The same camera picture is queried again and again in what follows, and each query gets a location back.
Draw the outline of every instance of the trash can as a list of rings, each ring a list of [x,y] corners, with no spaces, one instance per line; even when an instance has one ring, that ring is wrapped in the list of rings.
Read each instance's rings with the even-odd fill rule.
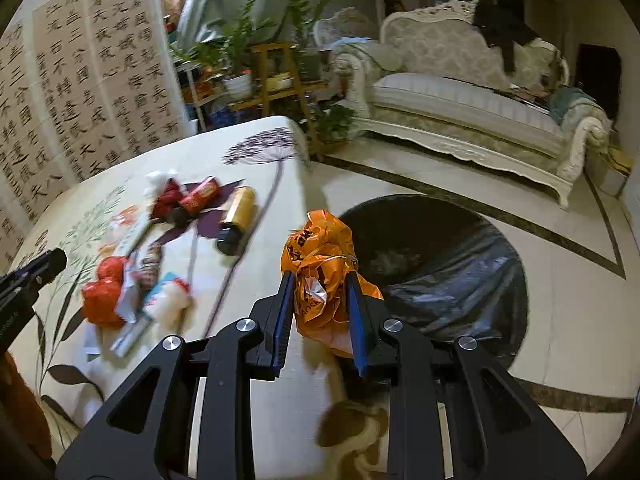
[[[518,253],[494,225],[420,194],[369,200],[340,219],[358,271],[395,318],[439,342],[473,336],[511,365],[527,331],[527,285]]]

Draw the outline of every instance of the black cloth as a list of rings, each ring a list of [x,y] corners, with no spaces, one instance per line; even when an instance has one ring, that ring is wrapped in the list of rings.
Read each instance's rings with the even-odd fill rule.
[[[524,45],[538,37],[529,25],[514,16],[510,10],[484,3],[482,0],[476,7],[474,25],[484,36],[489,47],[500,47],[506,73],[515,72],[513,42]]]

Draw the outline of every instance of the potted plant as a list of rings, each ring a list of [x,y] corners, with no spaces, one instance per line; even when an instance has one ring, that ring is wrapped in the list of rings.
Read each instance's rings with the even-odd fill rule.
[[[295,48],[294,54],[300,78],[304,81],[320,79],[320,58],[318,52],[309,49],[309,41],[314,24],[322,15],[324,8],[331,0],[320,0],[315,5],[309,0],[287,0],[285,15],[276,32],[275,38],[284,26],[287,17],[290,19],[294,30]]]
[[[352,108],[339,104],[320,108],[316,116],[316,131],[320,142],[325,146],[348,142],[355,115]]]
[[[251,97],[251,73],[249,49],[254,35],[265,28],[274,27],[275,23],[265,18],[254,22],[250,16],[256,0],[247,0],[242,13],[235,22],[216,20],[212,25],[222,27],[223,35],[207,43],[197,43],[191,54],[185,54],[172,48],[180,59],[194,61],[214,69],[225,70],[227,77],[223,84],[234,100]]]

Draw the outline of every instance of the tan dog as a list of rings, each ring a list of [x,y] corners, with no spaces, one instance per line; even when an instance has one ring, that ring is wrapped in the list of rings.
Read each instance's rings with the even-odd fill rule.
[[[14,358],[0,357],[0,402],[24,441],[44,461],[51,460],[49,425],[36,397],[18,373]]]

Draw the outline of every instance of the white flower pot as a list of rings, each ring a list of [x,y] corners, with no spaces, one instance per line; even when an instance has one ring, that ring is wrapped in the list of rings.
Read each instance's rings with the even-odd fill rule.
[[[226,92],[235,101],[248,99],[252,95],[251,74],[242,74],[232,79],[225,79],[224,85]]]

